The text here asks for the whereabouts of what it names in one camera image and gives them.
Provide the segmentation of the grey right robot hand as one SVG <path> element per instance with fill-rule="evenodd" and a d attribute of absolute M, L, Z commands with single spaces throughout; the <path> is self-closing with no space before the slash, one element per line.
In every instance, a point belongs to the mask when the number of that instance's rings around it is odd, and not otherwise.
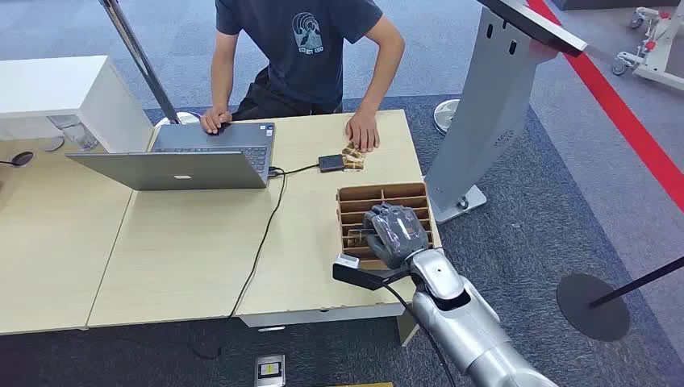
<path fill-rule="evenodd" d="M 410 207 L 383 202 L 372 206 L 363 218 L 371 252 L 388 268 L 397 269 L 411 255 L 428 249 L 428 234 Z"/>

